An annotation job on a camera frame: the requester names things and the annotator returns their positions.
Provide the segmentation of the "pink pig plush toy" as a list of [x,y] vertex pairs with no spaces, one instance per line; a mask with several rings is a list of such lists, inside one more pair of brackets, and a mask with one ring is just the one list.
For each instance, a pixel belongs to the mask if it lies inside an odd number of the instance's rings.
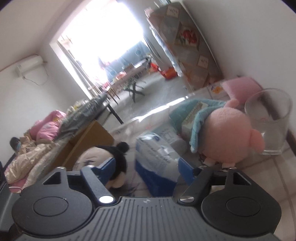
[[234,167],[250,151],[261,154],[265,143],[249,117],[237,109],[239,101],[231,99],[207,117],[199,132],[198,153],[206,166],[221,164]]

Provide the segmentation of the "folding table with black legs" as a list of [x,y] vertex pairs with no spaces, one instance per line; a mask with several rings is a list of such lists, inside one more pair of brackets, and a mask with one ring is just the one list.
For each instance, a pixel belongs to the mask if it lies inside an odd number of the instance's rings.
[[139,87],[143,89],[143,87],[139,86],[137,82],[140,81],[144,73],[147,72],[149,63],[150,58],[144,58],[144,60],[125,70],[123,75],[118,79],[115,79],[115,81],[106,88],[107,98],[112,99],[117,104],[115,97],[120,99],[117,93],[121,90],[127,91],[129,95],[132,96],[134,103],[136,95],[145,96],[142,91],[136,90],[136,88]]

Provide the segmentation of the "small green white box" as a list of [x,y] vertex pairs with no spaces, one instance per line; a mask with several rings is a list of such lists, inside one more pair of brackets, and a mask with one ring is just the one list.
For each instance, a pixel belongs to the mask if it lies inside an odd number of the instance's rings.
[[208,107],[208,104],[198,101],[193,109],[189,112],[187,117],[182,122],[182,136],[189,141],[192,135],[192,129],[196,114],[201,110]]

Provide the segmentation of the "blue tissue pack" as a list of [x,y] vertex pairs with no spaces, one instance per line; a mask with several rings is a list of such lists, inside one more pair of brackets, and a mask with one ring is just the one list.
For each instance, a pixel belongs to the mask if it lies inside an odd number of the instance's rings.
[[188,146],[175,133],[160,136],[146,131],[136,138],[135,170],[151,196],[172,196],[180,172],[178,161]]

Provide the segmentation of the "black-haired doll plush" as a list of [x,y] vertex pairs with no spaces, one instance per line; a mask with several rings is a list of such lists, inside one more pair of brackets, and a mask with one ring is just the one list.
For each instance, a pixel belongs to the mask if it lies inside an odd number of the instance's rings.
[[125,184],[127,161],[125,154],[130,149],[128,143],[119,142],[116,146],[94,146],[84,151],[78,160],[75,162],[72,170],[79,171],[83,167],[93,165],[98,167],[104,161],[114,158],[115,171],[109,181],[107,182],[107,189],[121,188]]

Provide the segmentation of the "light blue knitted cloth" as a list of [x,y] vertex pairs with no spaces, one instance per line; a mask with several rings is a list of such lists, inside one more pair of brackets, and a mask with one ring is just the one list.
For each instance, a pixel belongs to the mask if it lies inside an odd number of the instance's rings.
[[196,153],[199,146],[199,132],[210,114],[218,109],[225,106],[226,102],[221,100],[213,100],[213,99],[204,99],[204,98],[196,98],[196,99],[188,99],[181,103],[180,106],[175,108],[170,114],[170,122],[172,126],[176,129],[177,133],[182,136],[182,122],[187,117],[189,112],[193,109],[198,101],[204,102],[208,104],[208,107],[201,109],[195,116],[192,135],[189,141],[191,152]]

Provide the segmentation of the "pink sponge pad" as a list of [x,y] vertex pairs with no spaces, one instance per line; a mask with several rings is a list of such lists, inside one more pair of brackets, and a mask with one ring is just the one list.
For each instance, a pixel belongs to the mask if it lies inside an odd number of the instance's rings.
[[241,105],[262,90],[262,87],[251,77],[226,80],[221,86],[231,99],[237,99]]

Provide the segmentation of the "white wall air conditioner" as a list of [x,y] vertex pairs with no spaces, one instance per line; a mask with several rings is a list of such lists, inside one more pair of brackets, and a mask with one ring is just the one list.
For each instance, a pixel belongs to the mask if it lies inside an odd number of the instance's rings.
[[34,55],[27,57],[23,61],[20,61],[16,66],[16,73],[19,77],[24,77],[24,74],[43,65],[44,61],[41,56]]

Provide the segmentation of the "clear drinking glass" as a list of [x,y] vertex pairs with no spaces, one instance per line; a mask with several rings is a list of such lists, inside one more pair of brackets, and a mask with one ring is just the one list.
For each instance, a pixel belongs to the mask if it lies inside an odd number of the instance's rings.
[[290,95],[277,88],[263,89],[245,102],[244,110],[250,117],[252,127],[263,137],[263,155],[279,155],[283,152],[292,107]]

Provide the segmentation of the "pile of pink clothes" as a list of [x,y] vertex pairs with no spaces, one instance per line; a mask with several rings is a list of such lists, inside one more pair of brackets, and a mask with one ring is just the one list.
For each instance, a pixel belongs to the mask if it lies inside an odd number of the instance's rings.
[[48,154],[56,144],[59,128],[66,113],[55,110],[39,120],[20,138],[13,137],[10,145],[16,156],[4,168],[4,175],[12,193],[20,193],[23,188],[31,185],[29,177],[32,169]]

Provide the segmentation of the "grey blanket pile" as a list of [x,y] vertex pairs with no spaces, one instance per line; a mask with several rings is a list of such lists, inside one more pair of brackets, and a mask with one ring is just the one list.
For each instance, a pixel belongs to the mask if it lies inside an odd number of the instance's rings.
[[55,140],[57,141],[67,135],[75,135],[81,128],[98,118],[105,109],[104,102],[106,102],[106,100],[107,95],[101,94],[71,113],[69,117],[62,122]]

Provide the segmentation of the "checkered floral table cloth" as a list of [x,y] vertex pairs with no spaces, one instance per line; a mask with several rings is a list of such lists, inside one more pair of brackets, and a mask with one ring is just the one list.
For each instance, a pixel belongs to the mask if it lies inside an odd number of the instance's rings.
[[[177,108],[174,103],[167,108],[156,108],[146,116],[132,119],[110,131],[112,137],[120,142],[127,142],[130,151],[127,154],[128,171],[126,184],[119,190],[120,194],[135,197],[150,196],[150,192],[134,168],[136,138],[147,130],[152,130],[169,119],[169,113]],[[282,218],[275,234],[281,240],[295,240],[295,154],[292,146],[284,144],[284,152],[279,156],[254,154],[247,146],[249,138],[240,138],[231,134],[230,128],[223,128],[215,135],[206,132],[203,140],[207,147],[202,151],[206,156],[222,158],[229,162],[235,152],[245,152],[245,159],[236,163],[245,174],[275,198],[281,206]]]

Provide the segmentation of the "brown cardboard box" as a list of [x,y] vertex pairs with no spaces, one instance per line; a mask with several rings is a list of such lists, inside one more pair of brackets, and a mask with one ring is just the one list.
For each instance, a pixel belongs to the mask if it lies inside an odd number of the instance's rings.
[[65,167],[67,171],[71,171],[84,151],[97,145],[111,146],[113,144],[114,138],[111,134],[99,122],[94,120],[79,131],[76,136],[70,138],[53,161],[50,171],[56,167]]

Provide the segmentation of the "patterned folded mattress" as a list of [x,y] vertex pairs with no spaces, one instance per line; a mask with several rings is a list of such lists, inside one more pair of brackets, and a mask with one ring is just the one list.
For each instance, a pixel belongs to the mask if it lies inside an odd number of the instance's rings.
[[151,31],[190,91],[223,79],[214,56],[198,27],[179,2],[147,13]]

